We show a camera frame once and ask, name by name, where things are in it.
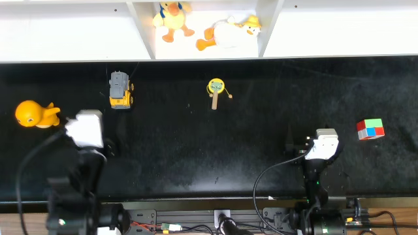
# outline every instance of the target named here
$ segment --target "blue cube sticker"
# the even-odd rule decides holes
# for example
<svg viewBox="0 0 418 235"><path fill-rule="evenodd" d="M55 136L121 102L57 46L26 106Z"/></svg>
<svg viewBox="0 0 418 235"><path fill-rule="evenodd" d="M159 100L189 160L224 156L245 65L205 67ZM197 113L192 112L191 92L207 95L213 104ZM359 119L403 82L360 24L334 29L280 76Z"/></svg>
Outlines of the blue cube sticker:
<svg viewBox="0 0 418 235"><path fill-rule="evenodd" d="M374 128L367 128L367 136L376 136L376 130Z"/></svg>

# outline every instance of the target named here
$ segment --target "rubik's cube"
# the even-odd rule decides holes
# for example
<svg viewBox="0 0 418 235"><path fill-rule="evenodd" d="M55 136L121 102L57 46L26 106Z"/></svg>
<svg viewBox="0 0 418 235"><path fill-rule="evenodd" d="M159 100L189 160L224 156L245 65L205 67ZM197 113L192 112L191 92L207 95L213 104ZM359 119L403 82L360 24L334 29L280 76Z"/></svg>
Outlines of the rubik's cube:
<svg viewBox="0 0 418 235"><path fill-rule="evenodd" d="M385 136L381 119L366 119L357 124L360 140L375 139Z"/></svg>

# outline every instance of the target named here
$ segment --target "black table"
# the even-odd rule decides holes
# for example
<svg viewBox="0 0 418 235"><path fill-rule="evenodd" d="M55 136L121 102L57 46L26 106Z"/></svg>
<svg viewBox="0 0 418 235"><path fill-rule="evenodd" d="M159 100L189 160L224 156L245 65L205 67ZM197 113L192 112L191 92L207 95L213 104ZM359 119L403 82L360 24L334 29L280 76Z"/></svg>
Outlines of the black table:
<svg viewBox="0 0 418 235"><path fill-rule="evenodd" d="M113 110L112 71L131 74L132 111ZM219 77L233 94L212 110L206 85ZM295 138L335 128L344 151L334 163L347 196L418 195L418 57L361 57L255 61L55 63L0 65L0 201L14 201L24 155L56 128L23 128L17 105L34 100L61 108L62 123L81 109L103 113L105 135L121 156L108 160L99 186L107 201L247 197L266 167L287 160ZM386 136L359 141L356 123L381 118ZM76 162L68 140L44 150L22 178L24 201L46 200L47 177ZM267 174L261 196L302 198L301 169Z"/></svg>

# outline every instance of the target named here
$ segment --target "wooden floor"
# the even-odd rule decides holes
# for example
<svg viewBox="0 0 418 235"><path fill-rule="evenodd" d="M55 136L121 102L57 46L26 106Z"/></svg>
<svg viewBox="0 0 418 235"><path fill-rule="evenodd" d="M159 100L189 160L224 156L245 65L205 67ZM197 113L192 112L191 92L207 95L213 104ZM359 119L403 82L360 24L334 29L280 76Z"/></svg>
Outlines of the wooden floor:
<svg viewBox="0 0 418 235"><path fill-rule="evenodd" d="M387 210L393 213L398 224L417 225L418 224L418 208L374 208L369 209L370 214L375 214ZM45 228L45 213L29 213L25 214L26 227L29 235L47 235ZM371 219L373 223L392 224L389 215ZM418 230L412 228L398 229L401 235L418 234ZM377 235L393 235L393 228L375 228L373 231ZM20 220L17 214L0 214L0 235L22 235L20 228ZM360 231L350 231L349 235L360 234Z"/></svg>

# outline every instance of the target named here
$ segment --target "toy construction vehicle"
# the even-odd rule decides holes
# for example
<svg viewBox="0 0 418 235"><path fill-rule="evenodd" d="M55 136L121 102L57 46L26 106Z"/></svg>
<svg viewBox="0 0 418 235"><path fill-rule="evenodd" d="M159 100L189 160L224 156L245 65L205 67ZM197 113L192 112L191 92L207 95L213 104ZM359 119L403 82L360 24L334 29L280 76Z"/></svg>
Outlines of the toy construction vehicle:
<svg viewBox="0 0 418 235"><path fill-rule="evenodd" d="M133 104L133 83L129 81L128 74L113 72L110 75L110 105L115 109L128 109Z"/></svg>

